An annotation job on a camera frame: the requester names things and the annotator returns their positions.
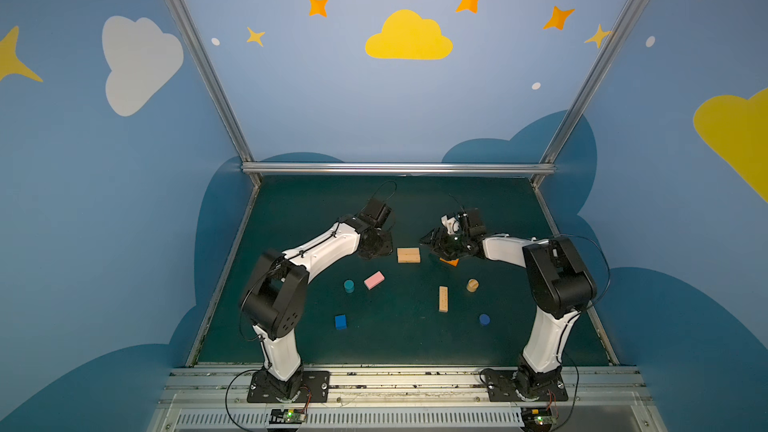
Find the orange wood block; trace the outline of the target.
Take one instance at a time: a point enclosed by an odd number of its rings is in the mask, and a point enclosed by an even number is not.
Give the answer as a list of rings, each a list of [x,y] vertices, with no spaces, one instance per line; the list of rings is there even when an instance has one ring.
[[[451,265],[453,267],[456,267],[459,264],[459,259],[446,260],[446,259],[440,258],[439,260],[440,260],[440,262],[448,264],[448,265]]]

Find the natural wood block front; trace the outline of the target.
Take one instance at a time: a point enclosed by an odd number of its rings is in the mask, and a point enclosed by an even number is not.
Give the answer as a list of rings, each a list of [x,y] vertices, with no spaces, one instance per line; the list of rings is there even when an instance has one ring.
[[[414,264],[420,263],[421,258],[419,255],[399,255],[398,262],[401,264]]]

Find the natural wood block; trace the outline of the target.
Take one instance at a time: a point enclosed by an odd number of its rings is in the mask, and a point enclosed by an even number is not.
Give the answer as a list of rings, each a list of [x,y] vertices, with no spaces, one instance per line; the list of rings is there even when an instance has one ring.
[[[420,255],[420,249],[418,247],[416,248],[398,248],[397,253],[399,256],[419,256]]]
[[[438,311],[447,313],[449,311],[449,289],[447,286],[440,286],[438,293]]]
[[[414,264],[420,263],[421,258],[419,255],[399,255],[398,262],[401,264]]]

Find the pink wood block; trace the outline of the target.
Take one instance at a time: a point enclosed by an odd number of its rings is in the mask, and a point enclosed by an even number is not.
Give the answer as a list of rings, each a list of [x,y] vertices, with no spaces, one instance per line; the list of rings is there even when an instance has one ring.
[[[377,271],[364,280],[364,285],[368,290],[380,285],[385,280],[385,276],[381,271]]]

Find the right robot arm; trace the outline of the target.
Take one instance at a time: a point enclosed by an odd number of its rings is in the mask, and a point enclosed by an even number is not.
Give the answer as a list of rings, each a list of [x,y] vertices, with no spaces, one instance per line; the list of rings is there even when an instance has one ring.
[[[480,211],[472,208],[442,216],[420,244],[447,261],[473,256],[526,270],[536,315],[512,383],[526,401],[554,392],[562,379],[563,352],[572,328],[597,295],[572,241],[563,235],[524,239],[490,234]]]

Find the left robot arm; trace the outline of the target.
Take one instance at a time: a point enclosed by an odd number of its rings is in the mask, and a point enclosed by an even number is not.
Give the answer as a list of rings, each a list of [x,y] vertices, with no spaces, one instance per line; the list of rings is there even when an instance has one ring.
[[[371,198],[357,213],[339,217],[308,242],[284,251],[266,250],[257,260],[239,300],[263,354],[252,380],[254,400],[289,401],[298,397],[304,366],[295,328],[305,310],[309,284],[337,261],[352,255],[369,260],[393,252],[384,225],[392,209]]]

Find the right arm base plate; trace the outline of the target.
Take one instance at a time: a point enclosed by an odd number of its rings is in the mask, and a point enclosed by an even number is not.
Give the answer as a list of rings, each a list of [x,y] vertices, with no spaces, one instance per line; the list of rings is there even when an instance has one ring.
[[[548,402],[569,399],[560,370],[547,373],[485,368],[479,379],[491,402]]]

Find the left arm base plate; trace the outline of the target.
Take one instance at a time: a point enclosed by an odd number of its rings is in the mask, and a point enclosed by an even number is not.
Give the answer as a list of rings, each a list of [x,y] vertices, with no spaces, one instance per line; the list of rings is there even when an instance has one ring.
[[[248,403],[326,403],[330,373],[299,369],[287,381],[280,381],[265,369],[256,372],[250,381]]]

